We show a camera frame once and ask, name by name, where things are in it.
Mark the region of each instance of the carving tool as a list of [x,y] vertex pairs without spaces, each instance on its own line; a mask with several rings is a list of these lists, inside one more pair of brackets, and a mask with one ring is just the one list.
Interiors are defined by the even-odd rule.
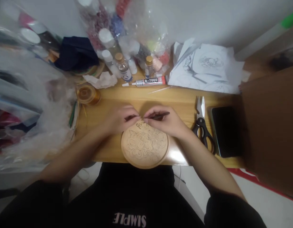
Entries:
[[169,114],[170,114],[170,112],[164,112],[164,113],[162,113],[162,114],[155,115],[155,116],[150,117],[150,118],[148,118],[148,119],[159,120],[159,119],[161,119],[162,117],[164,117],[164,116],[166,116],[166,115],[169,115]]
[[[166,116],[166,115],[169,115],[170,112],[164,112],[162,114],[158,114],[158,115],[155,115],[153,117],[149,117],[148,119],[153,119],[153,120],[159,120],[161,119],[162,117]],[[137,117],[135,115],[132,115],[132,116],[128,116],[127,118],[125,118],[125,121],[129,121],[130,119],[133,119],[134,117]]]

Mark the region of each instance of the black phone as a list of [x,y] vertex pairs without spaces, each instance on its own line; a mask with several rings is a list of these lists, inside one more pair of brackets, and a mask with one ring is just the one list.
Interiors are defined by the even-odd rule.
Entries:
[[216,153],[223,158],[241,156],[243,146],[234,108],[230,106],[212,108],[210,116]]

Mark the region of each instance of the brown cardboard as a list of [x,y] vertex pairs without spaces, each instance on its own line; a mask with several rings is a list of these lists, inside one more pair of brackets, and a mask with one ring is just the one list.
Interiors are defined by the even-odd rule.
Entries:
[[242,85],[250,138],[247,168],[293,196],[293,67]]

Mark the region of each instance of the glue tube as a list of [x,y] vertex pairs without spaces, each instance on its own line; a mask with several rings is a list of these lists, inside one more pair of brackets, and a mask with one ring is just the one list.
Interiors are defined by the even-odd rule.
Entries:
[[132,86],[142,87],[142,86],[158,86],[158,85],[167,85],[169,76],[160,76],[157,78],[141,79],[132,83]]

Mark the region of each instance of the plastic bag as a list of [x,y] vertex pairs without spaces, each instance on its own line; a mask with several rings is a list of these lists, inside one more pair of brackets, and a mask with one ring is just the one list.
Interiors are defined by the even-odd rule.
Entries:
[[115,1],[75,0],[88,38],[100,59],[108,49],[114,57],[121,52],[118,39],[125,35],[122,19],[116,12]]
[[169,68],[174,40],[169,37],[162,16],[148,8],[145,1],[131,1],[125,10],[123,24],[127,36],[136,40],[140,48],[143,47],[151,53],[154,70],[164,73]]
[[[48,153],[57,153],[70,142],[72,131],[68,122],[76,98],[74,85],[60,71],[21,50],[0,48],[0,72],[12,75],[26,87],[23,89],[0,79],[0,86],[4,85],[9,92],[17,88],[13,94],[4,95],[22,104],[30,101],[30,108],[38,110],[36,126],[19,143],[2,149],[0,172],[27,171],[30,167],[44,166],[42,161]],[[12,113],[23,121],[27,113],[19,107],[23,108],[20,104],[13,106],[15,112]]]
[[25,48],[44,60],[56,60],[51,51],[60,44],[46,26],[11,0],[0,0],[0,46]]

